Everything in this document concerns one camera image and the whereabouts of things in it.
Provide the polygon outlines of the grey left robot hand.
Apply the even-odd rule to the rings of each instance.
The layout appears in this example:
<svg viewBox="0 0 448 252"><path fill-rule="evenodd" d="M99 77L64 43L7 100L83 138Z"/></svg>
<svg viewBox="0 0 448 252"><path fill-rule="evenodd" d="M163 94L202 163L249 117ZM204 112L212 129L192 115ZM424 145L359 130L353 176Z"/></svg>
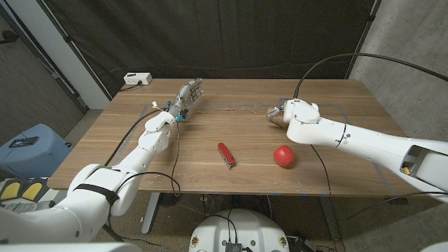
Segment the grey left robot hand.
<svg viewBox="0 0 448 252"><path fill-rule="evenodd" d="M174 101L169 105L167 112L174 116L176 120L186 119L189 108L203 93L202 79L191 80L181 87Z"/></svg>

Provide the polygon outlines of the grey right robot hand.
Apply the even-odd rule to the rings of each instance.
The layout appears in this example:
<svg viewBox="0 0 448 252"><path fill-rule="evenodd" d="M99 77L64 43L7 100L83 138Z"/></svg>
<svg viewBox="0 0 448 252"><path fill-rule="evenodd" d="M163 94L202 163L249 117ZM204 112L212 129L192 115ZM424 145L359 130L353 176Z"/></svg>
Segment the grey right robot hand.
<svg viewBox="0 0 448 252"><path fill-rule="evenodd" d="M269 107L267 110L267 119L273 119L282 116L284 113L284 104L287 100L287 98L280 98L275 106Z"/></svg>

